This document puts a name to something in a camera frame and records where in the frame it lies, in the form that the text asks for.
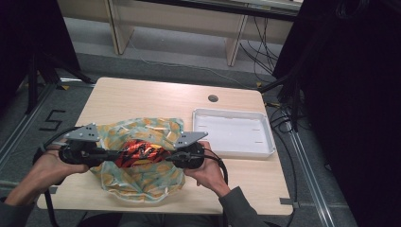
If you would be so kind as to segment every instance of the wooden table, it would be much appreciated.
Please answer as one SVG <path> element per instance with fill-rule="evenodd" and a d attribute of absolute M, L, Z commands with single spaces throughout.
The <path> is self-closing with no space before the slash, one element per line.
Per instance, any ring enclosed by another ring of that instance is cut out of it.
<path fill-rule="evenodd" d="M 218 101 L 209 101 L 210 95 L 217 96 Z M 92 122 L 110 124 L 136 117 L 179 117 L 184 122 L 184 130 L 192 131 L 192 113 L 198 108 L 266 114 L 262 96 L 256 91 L 102 78 L 91 93 L 77 126 Z M 240 185 L 259 215 L 291 214 L 292 206 L 280 203 L 280 198 L 288 199 L 289 195 L 277 152 L 267 160 L 224 159 L 224 164 L 228 169 L 229 186 Z M 185 180 L 179 192 L 159 203 L 143 204 L 119 200 L 101 189 L 95 175 L 86 172 L 66 178 L 52 199 L 55 209 L 221 214 L 221 205 L 214 192 L 197 186 L 190 177 Z M 43 196 L 39 198 L 38 206 L 46 208 Z"/>

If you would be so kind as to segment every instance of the sleeve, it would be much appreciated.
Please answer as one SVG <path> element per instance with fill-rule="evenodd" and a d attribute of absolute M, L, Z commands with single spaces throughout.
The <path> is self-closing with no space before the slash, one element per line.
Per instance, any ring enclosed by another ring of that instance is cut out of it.
<path fill-rule="evenodd" d="M 233 227 L 252 226 L 267 227 L 256 211 L 250 206 L 239 187 L 231 190 L 229 194 L 218 199 L 227 215 L 227 219 Z"/>
<path fill-rule="evenodd" d="M 27 218 L 33 210 L 34 203 L 27 206 L 12 206 L 5 204 L 6 198 L 0 199 L 0 227 L 25 226 Z"/>

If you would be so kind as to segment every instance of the patterned fabric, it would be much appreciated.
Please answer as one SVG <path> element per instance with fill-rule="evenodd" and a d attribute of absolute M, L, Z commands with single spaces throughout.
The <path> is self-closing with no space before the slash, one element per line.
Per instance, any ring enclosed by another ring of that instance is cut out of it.
<path fill-rule="evenodd" d="M 97 126 L 100 146 L 121 150 L 126 142 L 145 140 L 153 145 L 173 150 L 172 144 L 183 130 L 178 118 L 136 118 L 111 125 Z M 118 168 L 114 162 L 104 162 L 91 171 L 101 180 L 103 190 L 119 199 L 131 202 L 155 203 L 177 192 L 185 183 L 183 170 L 162 161 L 128 168 Z"/>

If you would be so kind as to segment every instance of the gray floor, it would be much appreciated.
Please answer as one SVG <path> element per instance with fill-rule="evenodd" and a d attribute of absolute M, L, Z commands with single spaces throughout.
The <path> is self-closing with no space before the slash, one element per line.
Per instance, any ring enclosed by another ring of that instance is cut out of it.
<path fill-rule="evenodd" d="M 183 32 L 166 31 L 151 28 L 138 27 L 131 37 L 131 44 L 124 55 L 116 56 L 113 50 L 113 41 L 108 24 L 87 22 L 75 19 L 65 19 L 74 47 L 78 53 L 82 71 L 88 76 L 97 79 L 102 76 L 135 78 L 149 80 L 165 80 L 171 82 L 185 82 L 212 86 L 236 87 L 254 89 L 258 81 L 267 84 L 274 78 L 267 75 L 260 67 L 255 71 L 260 79 L 253 74 L 253 61 L 243 51 L 239 51 L 234 67 L 227 66 L 224 39 L 220 37 L 189 34 Z M 254 47 L 259 43 L 251 42 Z M 277 55 L 281 45 L 271 44 L 270 48 Z M 162 64 L 179 64 L 184 67 L 153 65 L 149 62 Z M 263 95 L 265 101 L 276 102 L 276 94 L 280 88 L 269 91 Z M 66 91 L 56 90 L 46 101 L 41 113 L 34 119 L 30 128 L 26 131 L 24 141 L 12 152 L 5 167 L 0 172 L 0 196 L 5 196 L 10 191 L 4 186 L 4 182 L 18 183 L 29 170 L 33 145 L 41 143 L 43 138 L 48 138 L 52 132 L 40 132 L 37 129 L 44 126 L 45 118 L 51 110 L 67 110 L 63 116 L 62 127 L 72 126 L 78 119 L 92 88 L 71 86 Z M 6 143 L 19 120 L 24 116 L 26 105 L 26 87 L 18 92 L 7 112 L 0 115 L 0 145 Z M 267 108 L 271 118 L 278 117 L 278 113 L 272 116 L 275 109 Z M 307 119 L 300 122 L 300 137 L 302 138 L 305 152 L 309 158 L 323 197 L 330 208 L 335 226 L 357 226 L 353 216 L 342 196 L 335 178 L 324 167 L 325 160 L 313 131 L 310 130 Z M 283 171 L 288 183 L 288 191 L 292 198 L 297 189 L 297 198 L 300 208 L 295 209 L 294 219 L 290 226 L 323 226 L 317 212 L 315 202 L 309 191 L 305 175 L 300 167 L 297 155 L 290 142 L 287 133 L 280 133 L 285 144 L 289 148 L 289 155 L 285 147 L 275 136 L 275 142 L 279 150 Z M 294 184 L 294 176 L 290 158 L 294 163 L 297 183 Z M 85 214 L 82 211 L 57 211 L 56 216 L 61 226 L 74 226 Z M 265 220 L 286 226 L 289 217 L 263 217 Z M 28 226 L 50 226 L 47 213 L 44 210 L 35 209 L 30 217 Z"/>

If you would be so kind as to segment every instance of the round hole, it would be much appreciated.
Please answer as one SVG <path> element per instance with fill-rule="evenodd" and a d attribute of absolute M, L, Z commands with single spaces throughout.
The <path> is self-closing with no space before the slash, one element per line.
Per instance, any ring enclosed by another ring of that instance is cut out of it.
<path fill-rule="evenodd" d="M 209 99 L 209 101 L 211 102 L 217 102 L 218 101 L 218 97 L 215 95 L 210 95 L 209 97 L 207 97 Z"/>

